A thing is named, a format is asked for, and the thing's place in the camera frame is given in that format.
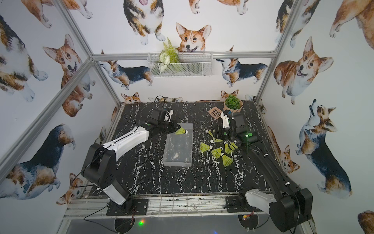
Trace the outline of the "green shuttlecock three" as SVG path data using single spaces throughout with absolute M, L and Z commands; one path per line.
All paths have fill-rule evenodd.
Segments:
M 224 142 L 224 147 L 225 147 L 225 154 L 227 155 L 231 155 L 238 149 L 238 146 L 234 142 L 228 142 L 228 141 Z

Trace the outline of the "green shuttlecock one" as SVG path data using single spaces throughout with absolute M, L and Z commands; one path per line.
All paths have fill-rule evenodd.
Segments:
M 183 127 L 179 128 L 179 129 L 175 132 L 176 135 L 185 135 L 185 134 L 187 134 L 187 133 L 188 133 L 188 131 L 187 131 L 186 129 L 184 129 Z

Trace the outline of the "clear plastic storage box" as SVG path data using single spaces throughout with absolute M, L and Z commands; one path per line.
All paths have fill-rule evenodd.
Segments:
M 167 135 L 163 165 L 167 167 L 190 167 L 192 165 L 193 123 L 180 123 L 188 131 L 185 135 Z

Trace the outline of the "green shuttlecock five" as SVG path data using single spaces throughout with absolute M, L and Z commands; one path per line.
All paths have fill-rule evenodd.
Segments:
M 225 167 L 228 167 L 233 163 L 233 159 L 226 154 L 221 154 L 221 158 Z

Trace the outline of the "green shuttlecock two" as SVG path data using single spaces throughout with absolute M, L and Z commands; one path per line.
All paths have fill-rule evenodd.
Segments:
M 200 150 L 201 153 L 209 152 L 210 150 L 212 150 L 212 148 L 213 148 L 213 146 L 205 144 L 203 142 L 201 142 L 200 146 L 199 146 L 199 150 Z

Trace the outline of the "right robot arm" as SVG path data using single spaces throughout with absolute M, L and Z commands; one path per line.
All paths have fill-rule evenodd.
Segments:
M 256 132 L 216 126 L 213 135 L 238 146 L 242 157 L 251 159 L 270 185 L 271 193 L 251 188 L 241 191 L 235 208 L 248 211 L 257 208 L 267 213 L 279 231 L 295 233 L 297 227 L 310 220 L 313 196 L 300 188 L 270 155 L 265 142 Z

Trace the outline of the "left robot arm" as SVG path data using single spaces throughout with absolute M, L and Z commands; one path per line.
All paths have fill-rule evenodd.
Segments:
M 127 134 L 105 144 L 90 146 L 81 175 L 105 193 L 111 202 L 125 213 L 133 207 L 131 193 L 116 178 L 117 164 L 134 147 L 159 134 L 184 133 L 175 121 L 146 122 Z

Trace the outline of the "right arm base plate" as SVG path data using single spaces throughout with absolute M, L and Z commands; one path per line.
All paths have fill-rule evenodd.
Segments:
M 224 209 L 228 213 L 251 213 L 255 211 L 255 208 L 249 206 L 240 196 L 225 197 Z

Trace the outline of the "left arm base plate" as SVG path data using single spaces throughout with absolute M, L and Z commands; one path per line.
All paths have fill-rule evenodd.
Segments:
M 148 199 L 131 199 L 122 205 L 110 201 L 106 216 L 146 215 L 148 204 Z

